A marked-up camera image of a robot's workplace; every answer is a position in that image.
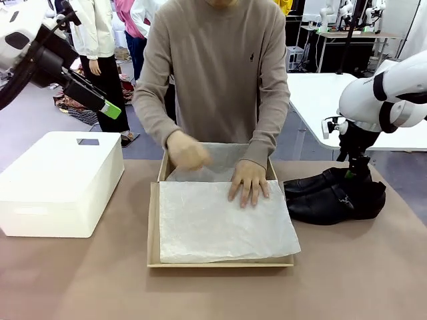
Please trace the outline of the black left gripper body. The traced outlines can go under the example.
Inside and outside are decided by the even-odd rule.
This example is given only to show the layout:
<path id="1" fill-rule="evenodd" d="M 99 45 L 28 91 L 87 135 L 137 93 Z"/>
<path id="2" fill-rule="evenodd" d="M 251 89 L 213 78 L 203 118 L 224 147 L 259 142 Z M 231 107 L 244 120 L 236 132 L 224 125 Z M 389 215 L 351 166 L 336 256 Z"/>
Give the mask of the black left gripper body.
<path id="1" fill-rule="evenodd" d="M 40 87 L 48 87 L 58 84 L 67 87 L 73 81 L 70 66 L 73 63 L 73 47 L 68 43 L 54 45 L 53 50 L 48 47 L 38 47 L 38 43 L 32 43 L 29 53 L 34 70 L 31 73 L 30 83 Z"/>

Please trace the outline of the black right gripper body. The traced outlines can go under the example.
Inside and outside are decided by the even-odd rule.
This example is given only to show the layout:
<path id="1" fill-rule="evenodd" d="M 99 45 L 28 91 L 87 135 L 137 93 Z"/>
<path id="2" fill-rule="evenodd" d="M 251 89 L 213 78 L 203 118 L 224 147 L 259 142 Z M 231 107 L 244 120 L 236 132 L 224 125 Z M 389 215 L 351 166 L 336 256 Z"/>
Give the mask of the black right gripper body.
<path id="1" fill-rule="evenodd" d="M 351 163 L 368 163 L 370 158 L 365 152 L 373 146 L 380 132 L 364 130 L 351 121 L 336 125 L 336 130 L 339 132 L 340 140 L 337 161 L 344 162 L 348 158 Z"/>

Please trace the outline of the black leather buckle shoe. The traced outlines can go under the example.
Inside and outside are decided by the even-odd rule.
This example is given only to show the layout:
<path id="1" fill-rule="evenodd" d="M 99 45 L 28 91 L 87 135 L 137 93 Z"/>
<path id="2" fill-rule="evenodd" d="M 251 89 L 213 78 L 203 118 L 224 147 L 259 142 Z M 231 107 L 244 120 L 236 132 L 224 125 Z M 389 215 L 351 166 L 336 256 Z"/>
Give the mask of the black leather buckle shoe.
<path id="1" fill-rule="evenodd" d="M 290 217 L 312 225 L 335 225 L 378 216 L 386 203 L 381 182 L 340 183 L 286 201 Z"/>
<path id="2" fill-rule="evenodd" d="M 337 185 L 347 179 L 357 182 L 371 182 L 372 176 L 369 169 L 355 175 L 347 168 L 331 167 L 312 177 L 285 181 L 284 193 L 287 199 L 295 199 Z"/>

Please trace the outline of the person's left forearm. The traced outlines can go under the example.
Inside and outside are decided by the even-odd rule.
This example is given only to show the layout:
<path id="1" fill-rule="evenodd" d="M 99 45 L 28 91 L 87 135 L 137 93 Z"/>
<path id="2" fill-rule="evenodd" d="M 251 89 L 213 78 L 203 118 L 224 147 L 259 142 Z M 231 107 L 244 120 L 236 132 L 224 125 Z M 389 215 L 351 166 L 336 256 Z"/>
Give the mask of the person's left forearm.
<path id="1" fill-rule="evenodd" d="M 258 122 L 243 159 L 266 168 L 269 156 L 276 150 L 276 138 L 282 131 L 289 110 L 289 97 L 264 97 Z"/>

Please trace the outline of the person's right forearm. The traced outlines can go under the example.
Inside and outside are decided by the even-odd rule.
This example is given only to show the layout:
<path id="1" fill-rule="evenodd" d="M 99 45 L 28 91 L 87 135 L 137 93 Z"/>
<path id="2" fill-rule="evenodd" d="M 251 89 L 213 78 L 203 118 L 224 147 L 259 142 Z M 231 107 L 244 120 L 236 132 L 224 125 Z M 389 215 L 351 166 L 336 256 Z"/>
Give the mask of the person's right forearm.
<path id="1" fill-rule="evenodd" d="M 134 93 L 133 106 L 145 132 L 158 145 L 167 149 L 167 138 L 175 131 L 180 130 L 180 127 L 167 115 L 165 94 L 166 91 L 163 87 L 159 91 L 138 87 Z"/>

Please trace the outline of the white box lid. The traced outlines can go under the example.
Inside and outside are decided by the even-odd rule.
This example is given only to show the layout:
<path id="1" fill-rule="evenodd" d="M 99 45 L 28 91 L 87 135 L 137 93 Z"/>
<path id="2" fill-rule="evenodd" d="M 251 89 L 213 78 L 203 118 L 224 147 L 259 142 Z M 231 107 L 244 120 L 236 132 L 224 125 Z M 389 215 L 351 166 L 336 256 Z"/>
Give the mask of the white box lid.
<path id="1" fill-rule="evenodd" d="M 120 134 L 48 132 L 0 173 L 0 230 L 89 238 L 123 172 Z"/>

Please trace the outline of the person's left hand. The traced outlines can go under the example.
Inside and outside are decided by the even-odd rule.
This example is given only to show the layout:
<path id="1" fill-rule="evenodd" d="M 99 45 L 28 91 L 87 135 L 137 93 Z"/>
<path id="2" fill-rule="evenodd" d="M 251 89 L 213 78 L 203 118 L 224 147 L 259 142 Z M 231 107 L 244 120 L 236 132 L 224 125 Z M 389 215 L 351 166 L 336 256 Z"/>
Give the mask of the person's left hand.
<path id="1" fill-rule="evenodd" d="M 245 208 L 248 203 L 255 207 L 259 196 L 268 198 L 269 189 L 266 180 L 266 170 L 257 163 L 241 160 L 236 165 L 228 193 L 228 200 L 233 201 L 240 192 L 240 207 Z"/>

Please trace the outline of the person's right hand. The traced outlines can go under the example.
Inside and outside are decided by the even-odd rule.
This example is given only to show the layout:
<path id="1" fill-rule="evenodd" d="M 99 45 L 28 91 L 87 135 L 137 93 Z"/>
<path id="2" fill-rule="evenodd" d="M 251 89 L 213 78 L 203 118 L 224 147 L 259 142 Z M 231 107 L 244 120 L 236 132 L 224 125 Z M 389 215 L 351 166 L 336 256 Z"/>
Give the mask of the person's right hand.
<path id="1" fill-rule="evenodd" d="M 166 141 L 167 152 L 177 169 L 195 171 L 209 164 L 211 158 L 205 147 L 182 131 L 174 131 Z"/>

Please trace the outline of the dark patterned fabric pile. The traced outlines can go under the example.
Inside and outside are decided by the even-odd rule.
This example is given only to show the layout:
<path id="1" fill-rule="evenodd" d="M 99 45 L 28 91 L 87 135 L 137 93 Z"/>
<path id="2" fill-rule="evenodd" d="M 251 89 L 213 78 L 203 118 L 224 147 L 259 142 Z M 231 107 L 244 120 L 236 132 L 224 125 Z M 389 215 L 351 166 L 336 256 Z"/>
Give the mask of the dark patterned fabric pile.
<path id="1" fill-rule="evenodd" d="M 61 112 L 74 117 L 86 125 L 94 125 L 98 122 L 95 112 L 85 108 L 77 101 L 62 93 L 54 96 L 53 102 Z"/>

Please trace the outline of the red patterned fabric pile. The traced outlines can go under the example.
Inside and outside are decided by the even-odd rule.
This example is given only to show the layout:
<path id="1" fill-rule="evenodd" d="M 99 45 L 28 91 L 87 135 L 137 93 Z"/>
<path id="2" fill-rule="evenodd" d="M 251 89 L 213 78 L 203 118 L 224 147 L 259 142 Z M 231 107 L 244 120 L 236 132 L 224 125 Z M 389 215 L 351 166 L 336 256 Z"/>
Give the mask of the red patterned fabric pile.
<path id="1" fill-rule="evenodd" d="M 133 93 L 135 90 L 134 84 L 131 82 L 131 79 L 126 74 L 119 74 L 119 79 L 121 82 L 121 90 L 123 93 L 123 99 L 126 105 L 131 105 L 133 100 Z"/>

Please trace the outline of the person in white jacket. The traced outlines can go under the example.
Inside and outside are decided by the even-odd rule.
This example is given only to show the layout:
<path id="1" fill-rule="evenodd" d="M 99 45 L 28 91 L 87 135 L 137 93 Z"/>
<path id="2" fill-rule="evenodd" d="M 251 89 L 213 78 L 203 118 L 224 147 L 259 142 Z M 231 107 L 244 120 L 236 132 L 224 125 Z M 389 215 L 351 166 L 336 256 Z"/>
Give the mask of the person in white jacket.
<path id="1" fill-rule="evenodd" d="M 103 132 L 120 133 L 121 146 L 127 147 L 137 135 L 127 120 L 125 101 L 115 60 L 112 8 L 109 0 L 68 0 L 76 12 L 80 25 L 70 24 L 73 46 L 79 54 L 83 74 L 106 99 L 121 110 L 117 119 L 103 113 L 97 120 Z"/>

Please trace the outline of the person in pink top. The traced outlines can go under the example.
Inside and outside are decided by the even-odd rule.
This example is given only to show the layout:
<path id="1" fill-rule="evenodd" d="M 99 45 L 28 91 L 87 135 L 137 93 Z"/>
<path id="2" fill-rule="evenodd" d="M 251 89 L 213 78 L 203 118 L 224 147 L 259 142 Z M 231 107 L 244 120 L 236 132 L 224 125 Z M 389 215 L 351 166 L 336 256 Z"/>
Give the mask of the person in pink top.
<path id="1" fill-rule="evenodd" d="M 145 49 L 147 39 L 140 33 L 131 17 L 131 7 L 134 1 L 135 0 L 114 0 L 114 3 L 117 16 L 125 25 L 127 48 L 133 63 L 134 79 L 137 81 L 143 67 L 143 50 Z"/>

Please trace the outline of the person in white shirt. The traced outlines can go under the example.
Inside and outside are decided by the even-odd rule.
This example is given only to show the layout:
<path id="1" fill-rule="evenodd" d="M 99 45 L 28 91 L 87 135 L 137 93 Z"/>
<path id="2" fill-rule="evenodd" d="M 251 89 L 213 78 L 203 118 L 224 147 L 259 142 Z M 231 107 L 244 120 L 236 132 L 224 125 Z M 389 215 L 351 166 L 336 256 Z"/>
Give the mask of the person in white shirt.
<path id="1" fill-rule="evenodd" d="M 164 4 L 163 0 L 134 0 L 130 14 L 138 31 L 147 38 L 155 12 Z"/>

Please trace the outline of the black tripod pole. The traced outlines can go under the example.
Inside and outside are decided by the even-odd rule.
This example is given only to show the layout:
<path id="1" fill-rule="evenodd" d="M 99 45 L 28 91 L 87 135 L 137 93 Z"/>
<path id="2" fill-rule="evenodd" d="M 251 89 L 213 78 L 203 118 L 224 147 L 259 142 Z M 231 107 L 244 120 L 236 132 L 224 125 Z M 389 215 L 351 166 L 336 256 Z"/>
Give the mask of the black tripod pole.
<path id="1" fill-rule="evenodd" d="M 354 0 L 354 11 L 352 15 L 352 20 L 351 20 L 350 28 L 348 30 L 348 35 L 346 37 L 346 42 L 344 44 L 344 51 L 340 61 L 340 66 L 336 71 L 337 75 L 341 75 L 343 73 L 346 57 L 347 57 L 347 54 L 350 48 L 350 43 L 352 40 L 352 35 L 359 25 L 360 18 L 363 16 L 363 9 L 366 6 L 366 2 L 367 0 Z"/>

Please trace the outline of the grey workbench table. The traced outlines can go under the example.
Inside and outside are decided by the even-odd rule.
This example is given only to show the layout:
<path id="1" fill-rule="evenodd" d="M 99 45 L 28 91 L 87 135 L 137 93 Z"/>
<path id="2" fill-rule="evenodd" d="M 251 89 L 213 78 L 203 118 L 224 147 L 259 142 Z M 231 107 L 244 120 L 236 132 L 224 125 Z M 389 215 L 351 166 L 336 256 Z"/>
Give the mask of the grey workbench table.
<path id="1" fill-rule="evenodd" d="M 315 39 L 310 44 L 309 51 L 309 63 L 312 66 L 312 72 L 333 73 L 337 71 L 347 35 L 348 33 L 345 31 L 315 33 Z M 343 72 L 357 75 L 365 71 L 376 70 L 388 56 L 387 46 L 391 42 L 401 39 L 396 34 L 383 31 L 379 34 L 355 31 L 352 35 Z"/>

